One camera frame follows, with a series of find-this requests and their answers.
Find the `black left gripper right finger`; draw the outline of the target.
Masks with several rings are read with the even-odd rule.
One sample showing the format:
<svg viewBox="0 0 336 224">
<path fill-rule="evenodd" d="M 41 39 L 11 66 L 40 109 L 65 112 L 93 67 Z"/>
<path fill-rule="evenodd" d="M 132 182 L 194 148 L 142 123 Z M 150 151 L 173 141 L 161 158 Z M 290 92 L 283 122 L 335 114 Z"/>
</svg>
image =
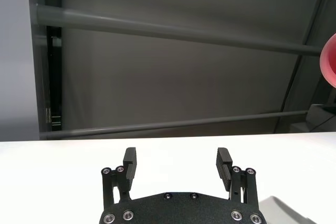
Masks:
<svg viewBox="0 0 336 224">
<path fill-rule="evenodd" d="M 253 168 L 242 170 L 233 165 L 228 149 L 217 149 L 216 167 L 225 190 L 229 192 L 228 200 L 243 203 L 259 209 L 256 185 L 256 171 Z"/>
</svg>

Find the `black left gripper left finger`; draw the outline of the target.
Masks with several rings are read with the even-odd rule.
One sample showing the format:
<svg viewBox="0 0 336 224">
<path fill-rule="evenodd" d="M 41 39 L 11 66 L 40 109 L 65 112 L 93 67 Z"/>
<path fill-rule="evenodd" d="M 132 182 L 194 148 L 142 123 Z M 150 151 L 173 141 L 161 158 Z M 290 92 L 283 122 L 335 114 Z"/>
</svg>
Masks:
<svg viewBox="0 0 336 224">
<path fill-rule="evenodd" d="M 119 202 L 131 201 L 130 190 L 137 168 L 137 155 L 135 147 L 128 147 L 125 150 L 123 164 L 114 170 L 105 167 L 101 170 L 103 187 L 103 207 L 107 209 L 114 204 L 113 189 L 118 188 Z"/>
</svg>

